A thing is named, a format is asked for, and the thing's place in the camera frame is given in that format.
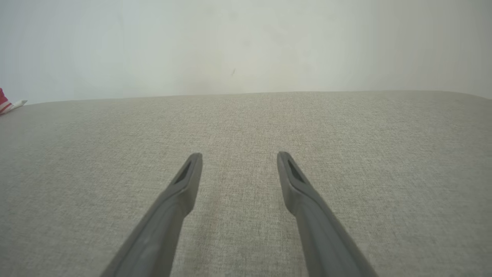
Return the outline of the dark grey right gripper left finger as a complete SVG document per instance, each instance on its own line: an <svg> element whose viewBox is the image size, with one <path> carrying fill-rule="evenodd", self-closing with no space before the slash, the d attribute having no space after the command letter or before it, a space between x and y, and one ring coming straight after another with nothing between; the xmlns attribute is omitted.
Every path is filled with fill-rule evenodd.
<svg viewBox="0 0 492 277"><path fill-rule="evenodd" d="M202 168L202 154L191 154L125 240L103 277L170 275L183 221L194 208Z"/></svg>

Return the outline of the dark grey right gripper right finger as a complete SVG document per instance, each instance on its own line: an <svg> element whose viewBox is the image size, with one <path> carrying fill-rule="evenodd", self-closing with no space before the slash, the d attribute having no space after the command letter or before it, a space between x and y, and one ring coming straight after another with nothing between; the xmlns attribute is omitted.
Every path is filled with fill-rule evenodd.
<svg viewBox="0 0 492 277"><path fill-rule="evenodd" d="M376 277L376 272L293 157L278 152L284 203L294 215L311 277Z"/></svg>

